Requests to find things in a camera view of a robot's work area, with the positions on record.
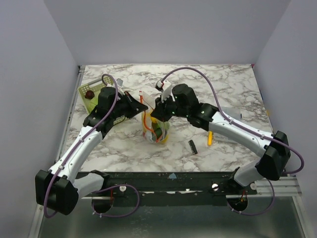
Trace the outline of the clear zip top bag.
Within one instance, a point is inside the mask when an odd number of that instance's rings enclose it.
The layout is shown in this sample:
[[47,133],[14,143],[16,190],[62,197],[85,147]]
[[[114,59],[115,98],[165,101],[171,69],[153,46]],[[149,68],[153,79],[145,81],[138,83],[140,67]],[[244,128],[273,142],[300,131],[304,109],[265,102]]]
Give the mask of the clear zip top bag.
[[156,135],[154,133],[154,129],[160,127],[163,131],[163,137],[169,135],[169,130],[164,129],[164,122],[158,120],[158,124],[154,124],[151,122],[151,112],[155,108],[155,100],[150,95],[148,95],[144,91],[139,91],[140,103],[148,106],[148,110],[142,112],[141,114],[141,123],[143,128],[143,137],[151,143],[156,142]]

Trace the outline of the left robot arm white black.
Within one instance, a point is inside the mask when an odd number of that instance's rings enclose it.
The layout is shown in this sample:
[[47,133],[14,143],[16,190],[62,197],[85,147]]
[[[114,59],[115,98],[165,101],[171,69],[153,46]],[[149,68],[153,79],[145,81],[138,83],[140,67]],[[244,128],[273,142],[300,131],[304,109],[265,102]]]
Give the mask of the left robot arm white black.
[[98,103],[84,119],[79,135],[66,153],[47,171],[35,176],[36,202],[64,215],[70,214],[78,200],[93,192],[104,196],[109,192],[109,175],[93,170],[82,178],[77,174],[94,148],[121,119],[130,119],[148,109],[129,92],[104,87]]

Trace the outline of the small yellow toy pepper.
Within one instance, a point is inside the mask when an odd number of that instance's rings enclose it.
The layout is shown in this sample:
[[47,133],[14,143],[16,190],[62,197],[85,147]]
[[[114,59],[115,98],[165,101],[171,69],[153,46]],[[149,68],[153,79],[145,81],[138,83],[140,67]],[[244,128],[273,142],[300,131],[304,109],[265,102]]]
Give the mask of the small yellow toy pepper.
[[151,122],[154,124],[158,124],[158,120],[156,118],[151,117]]

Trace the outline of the green plastic basket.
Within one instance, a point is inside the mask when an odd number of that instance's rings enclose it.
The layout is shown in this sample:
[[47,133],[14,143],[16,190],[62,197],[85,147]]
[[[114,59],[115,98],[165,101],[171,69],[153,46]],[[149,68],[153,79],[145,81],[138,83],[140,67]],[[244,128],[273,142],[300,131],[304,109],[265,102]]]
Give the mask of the green plastic basket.
[[[112,81],[109,78],[105,79],[105,82],[106,82],[107,86],[112,85]],[[123,80],[118,78],[116,80],[116,82],[117,82],[117,86],[118,86],[118,90],[119,90],[117,101],[120,102],[120,99],[121,99],[120,94],[123,95],[123,91],[122,91]],[[80,86],[78,88],[78,92],[82,98],[84,107],[85,107],[88,115],[90,115],[92,113],[93,109],[98,104],[98,98],[99,98],[99,94],[101,92],[101,89],[106,87],[106,85],[102,82],[101,79],[97,79],[97,80],[94,80],[90,83],[84,84],[83,86]],[[113,125],[116,125],[118,123],[122,123],[123,121],[126,121],[126,120],[128,120],[127,117],[121,116],[113,122]]]

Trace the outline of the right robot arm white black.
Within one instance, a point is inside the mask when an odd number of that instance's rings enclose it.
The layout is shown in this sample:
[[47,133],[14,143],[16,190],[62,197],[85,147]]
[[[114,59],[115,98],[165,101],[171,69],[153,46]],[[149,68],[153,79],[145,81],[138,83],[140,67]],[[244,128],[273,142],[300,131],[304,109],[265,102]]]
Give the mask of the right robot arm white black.
[[161,95],[155,100],[151,116],[163,122],[172,117],[186,118],[194,127],[221,134],[254,152],[259,159],[235,169],[228,181],[228,189],[239,194],[254,181],[268,179],[277,181],[290,158],[285,133],[270,134],[256,130],[228,116],[208,103],[200,103],[194,90],[187,84],[172,86],[159,83]]

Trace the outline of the yellow toy lemon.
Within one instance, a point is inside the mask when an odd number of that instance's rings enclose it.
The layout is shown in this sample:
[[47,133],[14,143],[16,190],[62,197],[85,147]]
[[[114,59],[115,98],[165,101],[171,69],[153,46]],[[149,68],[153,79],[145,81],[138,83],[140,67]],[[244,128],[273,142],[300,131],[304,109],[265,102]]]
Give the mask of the yellow toy lemon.
[[162,136],[162,137],[159,138],[158,143],[159,144],[165,144],[168,141],[168,138],[169,138],[169,135],[166,135],[164,137]]

